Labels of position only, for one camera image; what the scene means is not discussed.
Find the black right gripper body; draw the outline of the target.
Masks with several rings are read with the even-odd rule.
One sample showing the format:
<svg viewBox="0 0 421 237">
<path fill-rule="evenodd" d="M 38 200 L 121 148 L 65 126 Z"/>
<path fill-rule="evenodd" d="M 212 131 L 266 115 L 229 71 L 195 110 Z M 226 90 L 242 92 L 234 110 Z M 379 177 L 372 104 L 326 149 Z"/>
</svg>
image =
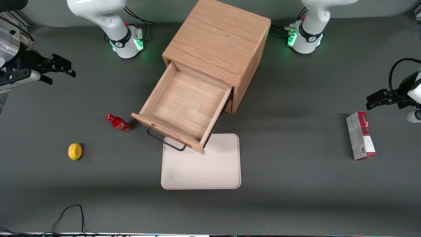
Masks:
<svg viewBox="0 0 421 237">
<path fill-rule="evenodd" d="M 52 72 L 49 60 L 36 50 L 19 50 L 13 57 L 13 77 L 40 78 L 41 74 Z"/>
</svg>

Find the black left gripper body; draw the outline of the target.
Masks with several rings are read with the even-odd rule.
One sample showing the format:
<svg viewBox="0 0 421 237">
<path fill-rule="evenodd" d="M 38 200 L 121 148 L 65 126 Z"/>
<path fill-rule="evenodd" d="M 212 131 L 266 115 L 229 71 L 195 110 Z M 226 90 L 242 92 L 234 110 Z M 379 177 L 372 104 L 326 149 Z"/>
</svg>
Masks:
<svg viewBox="0 0 421 237">
<path fill-rule="evenodd" d="M 418 106 L 418 103 L 408 95 L 408 92 L 414 85 L 417 76 L 418 72 L 409 75 L 400 83 L 398 89 L 394 90 L 392 85 L 392 76 L 390 74 L 390 91 L 392 92 L 393 100 L 398 102 L 397 105 L 399 109 L 403 109 L 408 106 Z"/>
</svg>

